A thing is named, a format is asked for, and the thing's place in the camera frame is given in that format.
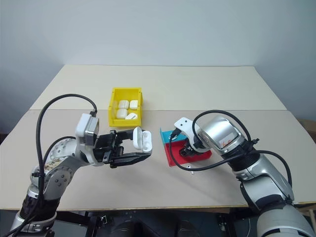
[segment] white wall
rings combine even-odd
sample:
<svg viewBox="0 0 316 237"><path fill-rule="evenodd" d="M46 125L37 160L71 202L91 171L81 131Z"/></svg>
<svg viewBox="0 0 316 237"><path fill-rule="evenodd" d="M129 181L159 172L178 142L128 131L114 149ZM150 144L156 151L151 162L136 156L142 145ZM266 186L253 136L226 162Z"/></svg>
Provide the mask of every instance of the white wall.
<svg viewBox="0 0 316 237"><path fill-rule="evenodd" d="M316 119L315 25L315 0L1 0L0 131L64 64L254 65Z"/></svg>

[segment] white tabletop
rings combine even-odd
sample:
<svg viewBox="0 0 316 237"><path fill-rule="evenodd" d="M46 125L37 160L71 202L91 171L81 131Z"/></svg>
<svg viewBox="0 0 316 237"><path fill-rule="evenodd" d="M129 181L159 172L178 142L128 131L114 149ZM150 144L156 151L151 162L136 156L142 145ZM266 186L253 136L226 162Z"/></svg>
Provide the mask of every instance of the white tabletop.
<svg viewBox="0 0 316 237"><path fill-rule="evenodd" d="M254 67L151 67L66 65L31 109L52 98L78 93L107 110L113 87L141 87L143 110L286 110ZM67 98L51 109L89 109Z"/></svg>
<svg viewBox="0 0 316 237"><path fill-rule="evenodd" d="M87 110L48 110L42 124L43 151L57 138L73 135L81 113ZM59 209L113 209L146 207L219 207L246 205L239 181L228 165L195 172L169 167L159 135L172 130L180 117L193 119L201 111L144 111L143 129L153 134L153 153L140 163L110 169L80 168L66 189ZM296 202L316 201L316 145L289 111L230 111L248 128L253 138L260 138L257 149L274 151L283 156L292 171ZM29 176L37 164L35 147L38 110L28 111L0 146L0 208L19 209L30 183ZM107 111L98 112L100 134L108 133ZM210 120L205 116L199 124ZM132 151L125 142L125 151ZM192 167L221 160L196 162ZM286 177L282 164L269 160Z"/></svg>

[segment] red tray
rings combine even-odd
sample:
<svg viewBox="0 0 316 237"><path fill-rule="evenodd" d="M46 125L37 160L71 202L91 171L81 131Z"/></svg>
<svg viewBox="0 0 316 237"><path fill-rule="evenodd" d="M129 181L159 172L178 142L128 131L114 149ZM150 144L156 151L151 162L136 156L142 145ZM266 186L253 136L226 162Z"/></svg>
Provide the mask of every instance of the red tray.
<svg viewBox="0 0 316 237"><path fill-rule="evenodd" d="M209 159L210 156L212 155L212 152L208 151L206 153L203 153L201 155L195 155L193 157L182 157L179 154L179 151L183 148L184 144L185 144L184 140L172 142L172 147L171 147L172 154L173 154L173 157L176 159L176 161L179 164L192 163L192 162L199 161L199 160ZM170 156L169 143L166 143L164 145L164 150L165 150L166 155L167 155L167 160L168 160L169 166L175 166L176 164L173 162L173 160Z"/></svg>

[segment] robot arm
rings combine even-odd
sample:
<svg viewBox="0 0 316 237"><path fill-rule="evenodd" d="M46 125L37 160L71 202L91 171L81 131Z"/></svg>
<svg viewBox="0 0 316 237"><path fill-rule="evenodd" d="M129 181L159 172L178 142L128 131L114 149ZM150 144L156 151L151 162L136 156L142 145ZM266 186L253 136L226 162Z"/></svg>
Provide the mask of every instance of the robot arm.
<svg viewBox="0 0 316 237"><path fill-rule="evenodd" d="M21 230L19 236L34 233L36 236L50 236L56 209L66 187L70 184L75 172L82 166L101 166L109 164L111 168L131 165L143 161L151 155L151 133L142 131L139 127L134 130L116 132L97 136L99 119L89 114L82 114L76 127L76 138L66 138L53 146L44 166L45 180L43 201L36 205L39 195L39 177L36 175L39 167L35 167L31 175L22 209L16 214L11 229L19 227L31 214L35 217ZM130 139L135 148L143 152L123 153L122 141Z"/></svg>
<svg viewBox="0 0 316 237"><path fill-rule="evenodd" d="M222 116L215 117L203 127L195 124L199 139L195 137L193 122L188 118L181 118L174 125L178 133L187 136L190 145L184 149L191 149L191 153L213 149L223 159L240 155L228 164L241 182L241 193L248 205L260 214L257 224L259 237L315 237L309 223L292 205L294 194L291 185L264 154L253 148L256 141L245 139Z"/></svg>

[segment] yellow bin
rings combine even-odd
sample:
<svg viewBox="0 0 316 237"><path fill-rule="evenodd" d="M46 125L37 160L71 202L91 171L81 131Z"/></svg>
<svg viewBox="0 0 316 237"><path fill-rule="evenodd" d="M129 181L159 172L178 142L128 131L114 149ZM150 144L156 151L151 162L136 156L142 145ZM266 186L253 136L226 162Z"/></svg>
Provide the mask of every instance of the yellow bin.
<svg viewBox="0 0 316 237"><path fill-rule="evenodd" d="M120 100L138 100L137 110L128 108L128 113L137 114L137 119L116 119L116 114ZM137 127L142 125L142 104L143 94L140 87L115 87L112 90L110 105L108 108L110 127Z"/></svg>

